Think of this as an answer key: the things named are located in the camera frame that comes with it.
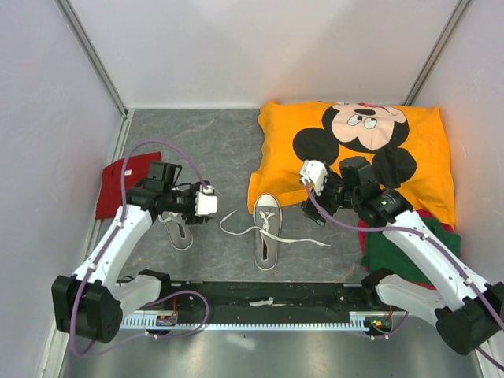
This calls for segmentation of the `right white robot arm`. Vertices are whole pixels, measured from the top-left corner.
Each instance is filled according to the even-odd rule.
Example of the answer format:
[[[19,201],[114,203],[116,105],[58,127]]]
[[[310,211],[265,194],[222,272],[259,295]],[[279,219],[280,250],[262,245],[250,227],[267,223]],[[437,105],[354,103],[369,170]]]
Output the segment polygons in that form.
[[[413,211],[395,189],[381,188],[363,157],[342,161],[339,172],[325,163],[304,161],[300,182],[308,200],[304,213],[324,224],[338,209],[352,209],[365,222],[362,232],[377,232],[396,245],[427,276],[429,290],[381,269],[366,277],[362,304],[372,310],[395,306],[435,327],[453,351],[467,355],[503,329],[503,284],[490,284],[471,270]]]

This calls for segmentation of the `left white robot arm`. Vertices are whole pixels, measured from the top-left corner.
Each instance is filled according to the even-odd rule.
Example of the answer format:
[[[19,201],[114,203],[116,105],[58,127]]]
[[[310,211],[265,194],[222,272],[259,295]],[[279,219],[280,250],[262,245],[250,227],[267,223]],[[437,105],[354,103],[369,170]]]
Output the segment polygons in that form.
[[[176,186],[181,167],[153,161],[146,177],[125,192],[125,203],[91,255],[71,276],[58,276],[51,294],[58,331],[93,342],[109,343],[121,321],[147,306],[172,303],[170,276],[145,269],[118,283],[124,263],[137,242],[164,213],[187,224],[201,224],[217,212],[218,199],[208,180],[183,189]]]

